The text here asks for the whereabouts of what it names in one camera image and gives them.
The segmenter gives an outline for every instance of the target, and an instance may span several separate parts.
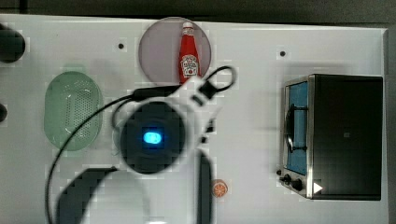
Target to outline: green colander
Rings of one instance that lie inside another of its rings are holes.
[[[102,107],[103,97],[92,79],[80,72],[65,72],[51,81],[45,100],[44,132],[61,148],[77,126]],[[66,150],[87,147],[102,127],[102,114],[86,123],[69,142]]]

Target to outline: black power cord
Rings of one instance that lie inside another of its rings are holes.
[[[235,72],[235,69],[233,69],[231,66],[225,65],[225,66],[219,67],[218,69],[216,69],[215,71],[213,71],[212,73],[210,73],[209,75],[207,75],[207,76],[204,77],[204,80],[208,81],[208,80],[209,80],[210,78],[212,78],[217,72],[219,72],[219,71],[221,71],[221,70],[226,70],[226,69],[231,70],[231,76],[232,76],[231,82],[230,82],[230,84],[229,84],[228,86],[223,87],[223,88],[216,88],[216,87],[215,87],[216,92],[226,91],[226,90],[230,89],[231,86],[233,86],[233,84],[235,84],[235,81],[236,81],[236,72]]]
[[[208,83],[209,79],[212,78],[217,72],[221,71],[221,70],[225,70],[225,69],[229,69],[232,71],[232,80],[231,83],[223,88],[216,88],[214,87],[214,89],[216,90],[216,92],[221,92],[221,91],[225,91],[231,88],[231,86],[235,83],[236,81],[236,73],[234,71],[234,69],[231,66],[222,66],[219,67],[218,69],[216,69],[215,71],[213,71],[211,74],[209,74],[207,77],[204,77],[204,80],[206,81],[206,83]],[[55,170],[56,164],[58,163],[58,160],[61,158],[62,153],[64,152],[64,150],[66,149],[67,145],[69,144],[69,142],[71,141],[71,139],[74,137],[74,135],[76,135],[76,133],[88,122],[90,121],[92,118],[94,118],[96,115],[102,113],[105,109],[111,107],[114,104],[117,104],[119,102],[122,102],[120,105],[117,106],[116,110],[114,111],[112,117],[111,117],[111,125],[113,126],[113,128],[117,129],[117,124],[115,121],[115,116],[118,113],[118,111],[126,104],[135,101],[135,102],[140,102],[143,101],[149,97],[154,97],[154,96],[167,96],[169,95],[171,92],[177,90],[180,86],[170,86],[170,87],[157,87],[157,88],[147,88],[147,89],[139,89],[134,91],[134,93],[132,93],[131,95],[127,95],[127,96],[123,96],[111,103],[108,103],[107,105],[104,105],[102,108],[98,109],[97,111],[95,111],[93,114],[91,114],[89,117],[87,117],[86,119],[84,119],[84,121],[82,121],[77,128],[70,134],[70,136],[67,138],[67,140],[64,142],[64,145],[61,147],[61,149],[59,150],[58,154],[55,157],[55,160],[53,161],[50,169],[49,169],[49,176],[46,182],[46,187],[45,187],[45,206],[46,206],[46,216],[47,216],[47,220],[49,224],[52,224],[52,214],[50,211],[50,184],[52,183],[52,175],[53,175],[53,171]]]

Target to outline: black object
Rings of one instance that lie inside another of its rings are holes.
[[[202,87],[198,89],[207,99],[211,100],[213,96],[218,92],[218,89],[213,86],[209,81],[204,83]]]
[[[162,135],[162,142],[143,141],[145,132]],[[120,135],[120,152],[126,163],[141,174],[155,174],[171,165],[182,153],[186,129],[181,116],[167,103],[140,106],[125,122]]]
[[[291,186],[294,189],[300,191],[303,189],[303,182],[301,181],[301,179],[296,179],[296,180],[291,181]]]
[[[25,52],[23,36],[0,24],[0,62],[15,63]]]
[[[197,223],[212,221],[212,165],[201,151],[198,186]],[[56,207],[56,224],[80,224],[85,209],[97,187],[116,168],[91,168],[77,176],[61,193]]]
[[[206,142],[207,142],[207,137],[202,137],[202,138],[201,138],[201,143],[204,143],[204,144],[205,144]]]
[[[180,85],[137,89],[133,93],[134,100],[136,102],[141,102],[152,97],[158,97],[158,96],[166,97],[172,94],[173,92],[175,92],[178,88],[180,88]]]
[[[7,117],[7,109],[4,105],[0,105],[0,122],[3,122]]]
[[[199,188],[198,188],[198,224],[212,223],[212,164],[201,151]]]
[[[209,124],[206,128],[207,133],[213,133],[215,131],[215,121],[212,119],[209,121]]]
[[[380,200],[383,78],[316,75],[313,199]]]
[[[290,175],[284,175],[283,177],[280,177],[279,180],[283,181],[286,185],[289,185],[291,181],[291,177]]]
[[[116,168],[91,168],[77,176],[61,193],[56,207],[57,224],[79,224],[96,188]]]
[[[195,103],[197,103],[198,106],[203,106],[203,105],[204,105],[204,102],[202,102],[202,100],[200,100],[200,98],[198,98],[196,95],[193,95],[193,96],[191,97],[191,99],[192,99]]]
[[[296,110],[308,110],[307,107],[297,107],[295,105],[291,105],[286,116],[286,132],[285,132],[285,140],[286,145],[288,146],[289,152],[292,153],[293,150],[296,149],[304,149],[306,147],[295,147],[292,143],[294,142],[294,112]]]

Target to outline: white surface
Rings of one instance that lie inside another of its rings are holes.
[[[43,131],[49,82],[83,65],[105,103],[150,86],[136,56],[140,36],[154,21],[15,15],[1,15],[0,21],[10,22],[28,39],[21,61],[0,64],[0,101],[9,112],[0,125],[0,223],[41,224],[45,178],[58,150]],[[383,30],[197,24],[212,45],[209,70],[232,65],[239,74],[207,145],[215,177],[230,188],[215,201],[217,223],[388,223],[386,150],[380,202],[307,201],[281,187],[275,175],[282,83],[312,73],[383,76]],[[118,49],[119,43],[125,48]],[[278,56],[281,50],[287,53],[284,58]],[[90,147],[64,155],[54,186],[65,185],[90,166],[119,164],[111,156],[110,113],[104,114],[103,128]]]

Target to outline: black circular sensor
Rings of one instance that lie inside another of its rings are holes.
[[[155,174],[171,165],[182,153],[186,129],[181,116],[167,103],[140,106],[125,122],[120,152],[140,174]]]

